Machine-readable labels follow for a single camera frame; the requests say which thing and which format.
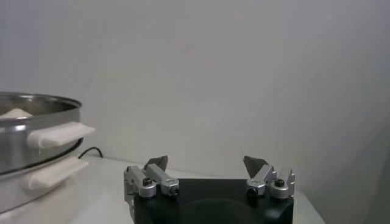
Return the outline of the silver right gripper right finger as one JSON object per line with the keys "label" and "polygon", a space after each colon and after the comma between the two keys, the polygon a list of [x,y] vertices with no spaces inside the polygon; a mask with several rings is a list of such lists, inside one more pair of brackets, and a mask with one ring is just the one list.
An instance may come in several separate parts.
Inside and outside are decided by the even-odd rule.
{"label": "silver right gripper right finger", "polygon": [[262,197],[270,194],[278,200],[294,197],[296,175],[291,168],[282,167],[278,172],[264,159],[251,156],[244,156],[243,163],[249,174],[246,181],[248,196]]}

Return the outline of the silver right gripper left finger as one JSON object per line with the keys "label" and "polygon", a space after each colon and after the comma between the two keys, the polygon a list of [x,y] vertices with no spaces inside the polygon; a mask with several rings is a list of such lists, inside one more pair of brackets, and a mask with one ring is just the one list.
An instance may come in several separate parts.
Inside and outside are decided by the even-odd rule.
{"label": "silver right gripper left finger", "polygon": [[153,199],[160,188],[162,196],[171,202],[172,210],[178,210],[177,197],[180,194],[180,184],[177,178],[169,176],[165,170],[168,156],[151,158],[141,169],[139,166],[128,166],[124,173],[124,200],[130,210],[135,209],[135,197]]}

